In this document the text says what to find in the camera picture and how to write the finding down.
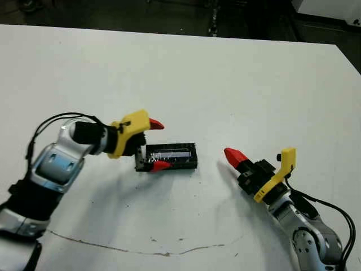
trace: wire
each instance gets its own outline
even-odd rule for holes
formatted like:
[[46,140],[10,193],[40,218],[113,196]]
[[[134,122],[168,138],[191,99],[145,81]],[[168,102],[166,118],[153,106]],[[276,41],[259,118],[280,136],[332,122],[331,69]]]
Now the wire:
[[346,222],[347,222],[347,224],[349,226],[350,236],[349,236],[349,240],[348,240],[348,242],[347,242],[347,244],[346,244],[346,246],[345,246],[345,248],[344,248],[344,250],[343,250],[343,252],[341,254],[341,260],[340,260],[339,265],[340,265],[340,270],[345,270],[347,259],[350,256],[350,253],[351,253],[351,251],[352,251],[352,249],[354,247],[355,240],[356,240],[356,228],[355,228],[355,224],[354,224],[352,218],[349,216],[348,213],[346,213],[343,209],[341,209],[340,207],[338,207],[336,205],[333,205],[331,203],[325,202],[323,200],[314,198],[314,197],[312,197],[310,195],[307,195],[307,194],[305,194],[303,192],[295,190],[289,184],[288,178],[285,178],[285,182],[286,182],[286,185],[290,188],[292,193],[299,194],[300,196],[302,196],[302,197],[304,197],[304,198],[306,198],[306,199],[308,199],[308,200],[310,200],[312,202],[318,202],[318,203],[320,203],[322,205],[333,208],[333,209],[339,211],[339,213],[341,213],[344,216],[344,218],[345,218],[345,220],[346,220]]
[[73,119],[75,117],[86,117],[86,118],[94,121],[95,123],[97,123],[101,126],[104,126],[104,124],[97,117],[83,114],[83,113],[78,113],[78,112],[61,113],[61,114],[57,114],[52,117],[49,117],[48,119],[46,119],[45,121],[40,123],[40,125],[35,130],[32,139],[30,140],[30,142],[28,144],[27,154],[25,156],[25,159],[28,162],[25,178],[29,177],[30,173],[31,173],[32,160],[33,160],[34,147],[35,147],[35,139],[52,123],[54,123],[58,120],[62,120],[62,119]]

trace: white tabletop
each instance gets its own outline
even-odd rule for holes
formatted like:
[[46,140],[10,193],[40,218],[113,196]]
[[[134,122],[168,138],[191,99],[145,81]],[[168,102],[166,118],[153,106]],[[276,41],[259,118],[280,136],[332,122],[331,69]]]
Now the white tabletop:
[[[148,143],[196,142],[198,168],[138,173],[134,158],[89,156],[37,270],[292,270],[287,239],[241,192],[223,149],[279,167],[276,154],[296,147],[291,182],[347,210],[359,231],[360,90],[333,45],[1,25],[0,200],[45,118],[80,111],[110,123],[145,108],[166,127]],[[317,208],[346,244],[342,216]],[[360,257],[358,239],[348,270]]]

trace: dark floor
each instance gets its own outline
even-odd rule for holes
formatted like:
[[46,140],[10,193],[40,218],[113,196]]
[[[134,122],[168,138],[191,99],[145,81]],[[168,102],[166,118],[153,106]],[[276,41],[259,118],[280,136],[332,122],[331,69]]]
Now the dark floor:
[[[208,36],[214,0],[43,0],[32,14],[0,0],[0,24]],[[336,44],[361,72],[361,32],[297,15],[289,0],[219,0],[217,36]]]

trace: brown stain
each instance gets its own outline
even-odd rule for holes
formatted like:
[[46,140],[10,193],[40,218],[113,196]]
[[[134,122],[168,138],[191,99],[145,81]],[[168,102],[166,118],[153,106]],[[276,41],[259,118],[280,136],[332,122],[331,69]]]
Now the brown stain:
[[[135,254],[141,254],[141,255],[155,255],[155,256],[162,256],[162,257],[170,257],[171,255],[184,255],[184,254],[192,252],[192,251],[204,250],[204,249],[212,248],[212,247],[224,247],[225,246],[225,244],[213,244],[211,246],[195,247],[195,248],[192,248],[190,250],[186,250],[186,251],[179,252],[179,253],[175,253],[175,252],[166,252],[166,253],[155,252],[155,253],[150,253],[150,252],[142,252],[142,251],[129,251],[129,250],[124,250],[122,248],[105,246],[105,245],[102,245],[102,244],[96,244],[96,243],[91,243],[91,242],[88,242],[88,241],[77,240],[77,239],[74,239],[74,238],[71,238],[71,237],[67,237],[67,236],[61,235],[59,233],[56,233],[53,230],[46,230],[46,231],[53,234],[53,235],[55,235],[55,236],[57,236],[57,237],[59,237],[59,238],[61,238],[61,239],[65,239],[65,240],[80,243],[80,244],[86,244],[88,246],[106,248],[106,249],[109,249],[109,250],[115,250],[115,251],[120,251],[120,252],[128,252],[128,253],[135,253]],[[238,237],[234,241],[232,241],[230,244],[233,244],[233,243],[237,242],[242,237],[243,237],[243,235],[241,237]]]
[[205,248],[211,248],[211,247],[224,247],[224,244],[213,244],[211,246],[202,246],[202,247],[195,247],[195,248],[192,248],[190,250],[186,250],[186,251],[183,251],[181,253],[178,253],[179,255],[183,255],[183,254],[186,254],[188,252],[191,252],[191,251],[194,251],[194,250],[203,250]]
[[163,256],[163,257],[170,257],[170,253],[167,252],[167,253],[153,253],[153,255],[156,255],[156,256]]

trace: yellow gripper bracket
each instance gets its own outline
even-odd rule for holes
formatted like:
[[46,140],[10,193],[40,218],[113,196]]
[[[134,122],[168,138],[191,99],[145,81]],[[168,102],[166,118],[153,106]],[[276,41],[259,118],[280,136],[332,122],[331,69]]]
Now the yellow gripper bracket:
[[271,191],[280,182],[283,182],[284,177],[290,173],[296,167],[296,149],[295,148],[285,148],[281,152],[281,168],[268,182],[266,182],[261,189],[254,196],[254,200],[260,203]]
[[121,121],[113,121],[111,126],[114,126],[118,129],[118,141],[116,149],[112,154],[108,154],[109,158],[112,159],[117,159],[122,156],[125,145],[129,138],[135,134],[149,130],[151,127],[149,123],[148,112],[146,110],[139,110],[129,114]]

